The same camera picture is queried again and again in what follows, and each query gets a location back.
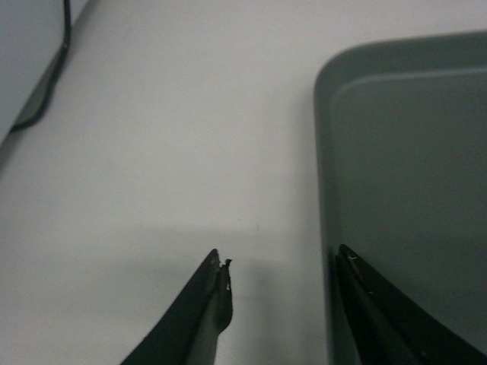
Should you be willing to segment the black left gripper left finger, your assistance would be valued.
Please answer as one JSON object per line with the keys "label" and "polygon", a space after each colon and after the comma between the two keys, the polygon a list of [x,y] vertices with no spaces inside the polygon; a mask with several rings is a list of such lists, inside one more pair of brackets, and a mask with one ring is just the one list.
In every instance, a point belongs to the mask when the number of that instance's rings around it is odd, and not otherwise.
{"label": "black left gripper left finger", "polygon": [[213,249],[123,364],[213,364],[233,317],[231,260]]}

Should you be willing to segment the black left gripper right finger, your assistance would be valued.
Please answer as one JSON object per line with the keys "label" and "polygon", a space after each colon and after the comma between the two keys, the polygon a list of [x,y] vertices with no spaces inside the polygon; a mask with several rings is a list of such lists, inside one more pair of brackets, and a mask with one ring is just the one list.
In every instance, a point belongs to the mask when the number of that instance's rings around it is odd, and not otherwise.
{"label": "black left gripper right finger", "polygon": [[430,316],[342,244],[336,273],[363,364],[485,364],[486,355]]}

